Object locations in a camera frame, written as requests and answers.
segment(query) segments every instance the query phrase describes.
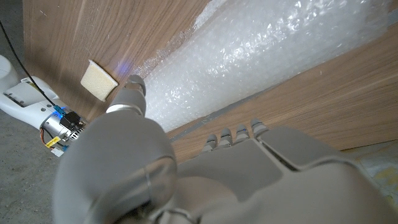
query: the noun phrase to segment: black cable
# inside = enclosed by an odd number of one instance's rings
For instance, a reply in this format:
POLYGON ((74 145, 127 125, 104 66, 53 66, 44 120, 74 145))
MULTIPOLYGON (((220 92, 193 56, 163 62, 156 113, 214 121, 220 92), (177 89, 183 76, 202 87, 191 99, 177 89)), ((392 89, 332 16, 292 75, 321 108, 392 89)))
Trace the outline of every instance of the black cable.
POLYGON ((30 78, 30 80, 32 80, 32 83, 36 86, 36 88, 39 90, 39 92, 44 96, 44 98, 46 100, 48 100, 53 106, 55 106, 55 103, 53 103, 44 93, 44 91, 42 89, 40 89, 40 87, 36 84, 35 80, 33 80, 32 76, 29 74, 29 72, 26 70, 25 66, 22 64, 22 62, 19 60, 19 57, 17 55, 17 53, 14 50, 14 47, 11 44, 10 39, 8 38, 8 35, 6 33, 6 30, 4 29, 4 26, 2 25, 2 22, 0 21, 0 26, 2 31, 4 32, 4 36, 6 37, 6 40, 8 42, 8 45, 11 48, 12 53, 14 54, 15 58, 17 59, 19 65, 22 67, 22 69, 25 71, 26 75, 30 78))

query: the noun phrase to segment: blue light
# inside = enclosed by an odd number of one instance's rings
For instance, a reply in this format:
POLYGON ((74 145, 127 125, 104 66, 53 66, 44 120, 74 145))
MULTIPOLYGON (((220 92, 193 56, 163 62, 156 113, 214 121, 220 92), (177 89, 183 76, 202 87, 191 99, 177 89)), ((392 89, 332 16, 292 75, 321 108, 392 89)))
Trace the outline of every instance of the blue light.
POLYGON ((64 106, 64 107, 59 107, 58 105, 55 105, 54 106, 54 109, 55 109, 55 111, 52 113, 52 114, 54 114, 55 116, 59 116, 60 117, 60 119, 63 117, 63 115, 65 115, 66 113, 65 113, 65 111, 64 111, 64 109, 66 108, 66 106, 64 106))

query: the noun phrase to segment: robotic arm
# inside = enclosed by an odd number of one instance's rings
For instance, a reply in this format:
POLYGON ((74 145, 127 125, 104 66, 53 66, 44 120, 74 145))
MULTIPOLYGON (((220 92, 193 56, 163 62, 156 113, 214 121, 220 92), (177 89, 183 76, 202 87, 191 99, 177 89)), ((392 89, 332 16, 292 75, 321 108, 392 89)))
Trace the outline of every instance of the robotic arm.
POLYGON ((47 83, 37 77, 32 77, 33 80, 23 78, 19 82, 14 67, 1 55, 0 65, 0 109, 51 136, 57 136, 64 149, 78 138, 86 121, 63 103, 47 83))
POLYGON ((224 129, 177 165, 163 129, 144 117, 145 93, 129 77, 65 153, 55 223, 398 223, 342 153, 256 119, 252 138, 243 125, 235 142, 224 129))

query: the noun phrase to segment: wire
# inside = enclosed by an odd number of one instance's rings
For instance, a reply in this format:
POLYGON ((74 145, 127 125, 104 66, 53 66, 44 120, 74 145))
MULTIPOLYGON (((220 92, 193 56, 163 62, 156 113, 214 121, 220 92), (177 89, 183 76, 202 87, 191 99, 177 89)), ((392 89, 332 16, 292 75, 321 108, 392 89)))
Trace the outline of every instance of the wire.
POLYGON ((44 142, 44 131, 43 131, 42 128, 40 128, 40 138, 42 140, 42 143, 45 145, 45 142, 44 142))
MULTIPOLYGON (((47 129, 45 129, 44 127, 42 127, 42 129, 43 129, 47 134, 49 134, 49 136, 51 137, 51 139, 54 138, 54 137, 50 134, 50 132, 49 132, 47 129)), ((63 144, 61 144, 61 143, 59 143, 59 142, 57 142, 57 144, 58 144, 59 146, 61 146, 61 147, 64 146, 63 144)))
POLYGON ((8 38, 8 35, 6 33, 6 30, 4 29, 4 26, 2 25, 2 22, 0 21, 0 26, 2 31, 4 32, 4 36, 6 37, 6 40, 8 42, 8 45, 11 48, 12 53, 14 54, 15 58, 17 59, 19 65, 22 67, 22 69, 25 71, 26 75, 30 78, 30 80, 32 81, 32 83, 37 87, 37 89, 40 91, 40 93, 44 96, 44 98, 46 100, 48 100, 53 106, 55 106, 55 103, 53 103, 44 93, 44 91, 42 89, 40 89, 40 87, 36 84, 35 80, 32 78, 32 76, 29 74, 29 72, 26 70, 25 66, 22 64, 22 62, 19 60, 19 57, 17 55, 17 53, 14 50, 14 47, 11 44, 10 39, 8 38))

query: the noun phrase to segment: bubble wrap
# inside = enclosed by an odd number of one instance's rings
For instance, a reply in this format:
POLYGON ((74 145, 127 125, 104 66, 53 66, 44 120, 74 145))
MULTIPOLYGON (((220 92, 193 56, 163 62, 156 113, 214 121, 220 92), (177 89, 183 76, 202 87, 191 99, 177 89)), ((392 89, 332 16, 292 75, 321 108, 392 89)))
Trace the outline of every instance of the bubble wrap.
POLYGON ((146 65, 150 73, 138 70, 146 76, 146 117, 170 131, 283 82, 379 37, 387 7, 382 0, 227 0, 177 38, 177 50, 159 54, 155 68, 146 65))

